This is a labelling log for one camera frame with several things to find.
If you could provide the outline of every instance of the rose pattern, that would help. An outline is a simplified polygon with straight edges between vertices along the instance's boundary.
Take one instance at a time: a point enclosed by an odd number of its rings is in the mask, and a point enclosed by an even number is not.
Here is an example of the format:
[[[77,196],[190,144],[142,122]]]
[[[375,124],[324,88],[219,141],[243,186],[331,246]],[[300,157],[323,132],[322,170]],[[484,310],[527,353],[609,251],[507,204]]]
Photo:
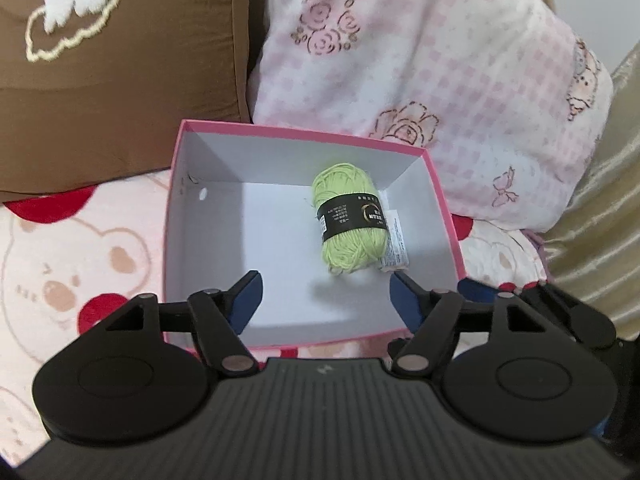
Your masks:
[[[290,34],[291,39],[295,44],[306,44],[306,50],[313,56],[350,50],[358,41],[360,31],[360,25],[351,12],[354,3],[355,0],[346,0],[342,13],[332,21],[332,0],[302,0],[305,7],[296,31]]]
[[[568,121],[573,121],[576,115],[593,105],[598,91],[600,70],[600,62],[586,47],[584,41],[577,38],[574,47],[574,78],[565,98],[569,103]]]
[[[331,0],[303,0],[308,7],[300,14],[300,23],[311,30],[322,30],[331,14]]]
[[[425,105],[411,101],[399,110],[392,108],[380,113],[369,137],[425,148],[433,140],[439,123],[439,118]]]
[[[331,54],[336,51],[340,52],[342,49],[340,32],[334,28],[315,30],[306,42],[306,49],[309,54],[315,54],[316,56]]]
[[[509,166],[509,169],[501,174],[501,176],[497,176],[496,178],[494,178],[494,189],[497,191],[498,195],[491,203],[493,207],[500,207],[502,205],[508,204],[509,202],[518,201],[519,195],[517,195],[513,191],[508,191],[508,189],[513,186],[514,175],[515,170],[511,166]]]

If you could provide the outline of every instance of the paper tag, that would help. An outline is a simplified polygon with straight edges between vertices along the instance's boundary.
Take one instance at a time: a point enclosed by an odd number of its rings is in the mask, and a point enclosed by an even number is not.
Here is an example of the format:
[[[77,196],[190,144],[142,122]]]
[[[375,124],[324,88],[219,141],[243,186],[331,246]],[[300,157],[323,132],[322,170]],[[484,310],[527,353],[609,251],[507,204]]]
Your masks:
[[[395,209],[385,211],[385,219],[389,229],[389,238],[386,243],[386,253],[380,258],[380,266],[385,272],[407,269],[409,267],[409,255],[404,245],[398,211]]]
[[[324,215],[322,215],[318,221],[320,222],[321,235],[326,232],[326,220],[324,220]]]

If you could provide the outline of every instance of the yarn label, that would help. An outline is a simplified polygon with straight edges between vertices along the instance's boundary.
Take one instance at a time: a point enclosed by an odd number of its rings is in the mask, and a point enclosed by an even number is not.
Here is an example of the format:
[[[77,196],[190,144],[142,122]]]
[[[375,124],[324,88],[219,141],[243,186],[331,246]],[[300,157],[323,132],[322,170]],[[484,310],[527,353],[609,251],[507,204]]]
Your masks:
[[[380,267],[384,271],[391,272],[407,269],[409,267],[409,254],[406,252],[398,211],[395,209],[385,211],[385,218],[389,228],[389,238],[386,242],[385,255],[380,258]]]
[[[370,193],[349,193],[330,198],[318,208],[322,241],[352,229],[367,227],[388,230],[378,197]]]

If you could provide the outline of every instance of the green yarn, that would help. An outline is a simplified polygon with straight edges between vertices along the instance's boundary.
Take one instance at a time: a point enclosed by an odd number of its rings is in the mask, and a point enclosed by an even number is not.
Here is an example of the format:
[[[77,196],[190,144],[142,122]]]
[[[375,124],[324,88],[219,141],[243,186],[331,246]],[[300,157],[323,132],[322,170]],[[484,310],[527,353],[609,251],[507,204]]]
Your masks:
[[[364,192],[378,196],[369,175],[348,163],[336,164],[318,174],[312,189],[316,211],[338,195]],[[322,259],[331,272],[362,269],[385,254],[387,237],[386,230],[373,227],[339,233],[322,244]]]

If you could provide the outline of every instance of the bear face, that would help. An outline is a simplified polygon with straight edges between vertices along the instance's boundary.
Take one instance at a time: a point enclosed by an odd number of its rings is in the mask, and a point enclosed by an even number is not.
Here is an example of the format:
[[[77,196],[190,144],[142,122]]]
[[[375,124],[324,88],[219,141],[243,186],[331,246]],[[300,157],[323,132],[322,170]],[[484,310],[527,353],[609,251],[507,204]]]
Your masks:
[[[593,106],[598,90],[599,72],[600,62],[582,40],[577,40],[574,49],[574,78],[566,94],[569,121],[573,121],[576,115]]]
[[[514,281],[520,262],[508,245],[473,235],[466,240],[463,254],[470,277],[489,286]]]
[[[0,386],[0,454],[18,467],[46,441],[47,433],[33,407]]]
[[[0,303],[16,341],[36,361],[78,336],[78,315],[86,304],[95,309],[93,298],[128,298],[148,280],[148,249],[130,229],[101,232],[78,218],[36,224],[15,216],[10,229]]]

